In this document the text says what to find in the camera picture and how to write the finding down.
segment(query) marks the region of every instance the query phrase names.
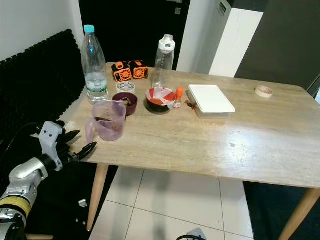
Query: white lid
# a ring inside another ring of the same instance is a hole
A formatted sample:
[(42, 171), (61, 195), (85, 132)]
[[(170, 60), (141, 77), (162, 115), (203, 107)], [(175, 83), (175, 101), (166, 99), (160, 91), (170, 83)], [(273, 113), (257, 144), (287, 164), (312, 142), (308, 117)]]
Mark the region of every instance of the white lid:
[(204, 114), (234, 113), (235, 107), (217, 85), (189, 85), (197, 107)]
[(176, 43), (174, 41), (174, 36), (170, 34), (165, 34), (162, 39), (159, 40), (159, 49), (162, 51), (174, 51)]

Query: white bottle cap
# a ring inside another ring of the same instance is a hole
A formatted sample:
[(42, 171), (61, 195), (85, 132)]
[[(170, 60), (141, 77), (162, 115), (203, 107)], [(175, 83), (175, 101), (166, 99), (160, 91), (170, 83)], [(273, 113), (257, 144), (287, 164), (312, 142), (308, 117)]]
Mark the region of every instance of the white bottle cap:
[(162, 39), (159, 40), (159, 49), (162, 51), (174, 51), (176, 43), (174, 41), (174, 36), (170, 34), (165, 34)]

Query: black cable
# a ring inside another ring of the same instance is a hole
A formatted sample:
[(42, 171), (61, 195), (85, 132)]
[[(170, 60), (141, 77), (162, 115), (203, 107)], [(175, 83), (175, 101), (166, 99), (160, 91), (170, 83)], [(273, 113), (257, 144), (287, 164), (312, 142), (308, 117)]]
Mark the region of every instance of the black cable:
[(37, 122), (29, 122), (25, 125), (23, 125), (22, 127), (19, 128), (19, 130), (15, 133), (15, 135), (13, 136), (11, 142), (9, 143), (8, 147), (4, 150), (1, 158), (0, 158), (0, 162), (2, 161), (2, 159), (6, 156), (7, 152), (9, 151), (9, 149), (11, 148), (13, 142), (16, 140), (16, 138), (18, 137), (18, 135), (20, 134), (20, 132), (26, 128), (26, 127), (29, 127), (29, 126), (37, 126), (38, 123)]
[(201, 236), (194, 236), (194, 235), (184, 235), (178, 237), (176, 240), (181, 240), (181, 239), (192, 239), (192, 240), (205, 240)]

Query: cup handle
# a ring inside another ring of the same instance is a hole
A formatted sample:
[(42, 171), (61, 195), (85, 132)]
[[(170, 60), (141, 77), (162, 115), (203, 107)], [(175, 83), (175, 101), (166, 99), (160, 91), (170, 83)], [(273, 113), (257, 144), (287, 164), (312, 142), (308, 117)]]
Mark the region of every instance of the cup handle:
[(91, 118), (85, 123), (85, 137), (86, 143), (90, 144), (94, 141), (94, 127), (97, 121), (94, 118)]

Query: robotic arm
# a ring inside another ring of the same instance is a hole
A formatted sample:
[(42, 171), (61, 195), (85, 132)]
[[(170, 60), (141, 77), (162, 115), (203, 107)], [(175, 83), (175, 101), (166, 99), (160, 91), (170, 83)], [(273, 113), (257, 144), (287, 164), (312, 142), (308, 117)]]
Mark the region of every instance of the robotic arm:
[(71, 161), (85, 158), (96, 142), (73, 153), (67, 142), (80, 131), (65, 130), (58, 124), (46, 121), (39, 134), (42, 155), (33, 157), (14, 168), (9, 174), (9, 186), (0, 198), (0, 240), (24, 240), (28, 215), (37, 198), (39, 184), (51, 171), (59, 172)]

